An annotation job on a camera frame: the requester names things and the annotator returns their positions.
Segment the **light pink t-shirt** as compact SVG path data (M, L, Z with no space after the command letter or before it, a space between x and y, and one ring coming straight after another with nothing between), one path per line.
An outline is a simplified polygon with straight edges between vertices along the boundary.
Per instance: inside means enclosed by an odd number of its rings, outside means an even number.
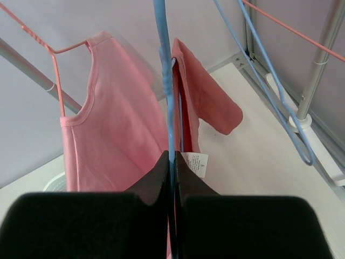
M101 32L87 40L92 67L77 115L60 120L67 190L121 192L168 149L154 77L134 51Z

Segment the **coral red t-shirt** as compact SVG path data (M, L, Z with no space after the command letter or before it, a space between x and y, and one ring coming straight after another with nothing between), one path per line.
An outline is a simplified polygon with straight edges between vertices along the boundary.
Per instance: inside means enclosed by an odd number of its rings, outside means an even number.
M179 258L224 258L227 199L197 176L183 154L200 154L199 121L228 135L243 120L241 108L209 75L194 54L175 39L172 68L175 98L175 215Z

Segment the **salmon wire hanger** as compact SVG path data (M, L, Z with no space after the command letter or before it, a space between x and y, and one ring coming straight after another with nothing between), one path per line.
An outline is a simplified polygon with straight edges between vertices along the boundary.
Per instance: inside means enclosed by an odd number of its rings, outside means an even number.
M265 12L264 10L256 7L254 4L251 4L249 1L245 1L242 0L242 3L244 3L245 5L249 6L250 8L254 9L255 11L259 12L260 14L264 15L265 17L267 17L268 19L274 21L275 23L279 24L280 26L282 26L283 28L289 30L290 32L294 33L295 35L299 36L300 38L308 41L309 43L313 44L314 46L316 46L318 49L330 54L331 56L335 57L336 59L345 62L345 58L344 56L334 52L333 50L331 50L328 47L325 47L324 45L316 42L315 40L309 38L308 36L304 35L303 33L301 33L300 31L294 29L293 27L285 24L284 22L282 22L281 20L273 17L272 15L270 15L269 13Z

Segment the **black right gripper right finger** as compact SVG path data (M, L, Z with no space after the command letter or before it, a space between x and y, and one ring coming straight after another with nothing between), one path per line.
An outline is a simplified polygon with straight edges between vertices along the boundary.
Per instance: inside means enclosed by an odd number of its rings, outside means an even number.
M175 154L179 258L331 258L312 207L293 196L220 195Z

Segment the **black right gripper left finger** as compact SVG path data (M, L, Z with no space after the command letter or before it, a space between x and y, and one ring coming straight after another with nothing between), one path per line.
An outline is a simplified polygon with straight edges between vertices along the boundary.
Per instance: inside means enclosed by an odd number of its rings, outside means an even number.
M166 258L169 161L124 192L28 193L1 226L1 258Z

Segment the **pink wire hanger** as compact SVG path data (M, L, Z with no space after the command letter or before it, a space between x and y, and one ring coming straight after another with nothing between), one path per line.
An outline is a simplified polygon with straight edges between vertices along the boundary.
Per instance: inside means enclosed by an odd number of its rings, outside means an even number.
M89 27L80 1L2 1L2 4L55 50L77 44L97 33ZM1 11L1 38L51 80L55 80L51 55L28 35L12 17ZM82 105L91 58L85 46L56 56L61 86Z

